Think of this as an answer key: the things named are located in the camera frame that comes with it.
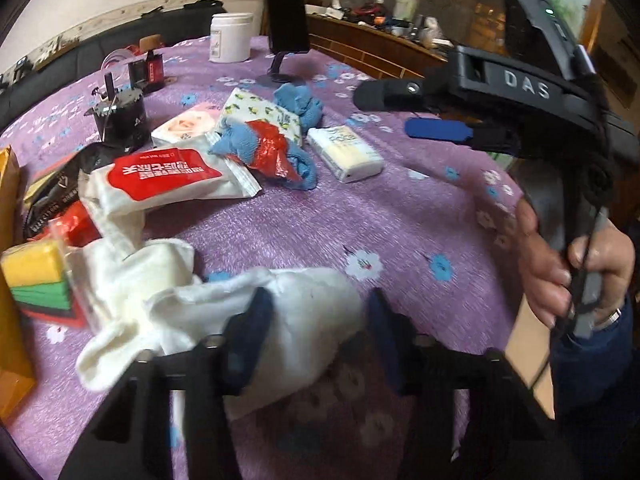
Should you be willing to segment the person right hand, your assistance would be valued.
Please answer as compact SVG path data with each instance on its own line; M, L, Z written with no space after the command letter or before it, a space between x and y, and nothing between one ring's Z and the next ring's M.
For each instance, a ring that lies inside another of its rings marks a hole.
M613 223L594 234L592 240L579 237L561 254L538 233L538 218L527 200L515 209L518 270L530 310L551 328L570 306L573 270L586 268L603 276L602 295L596 309L601 324L625 302L634 272L634 245Z

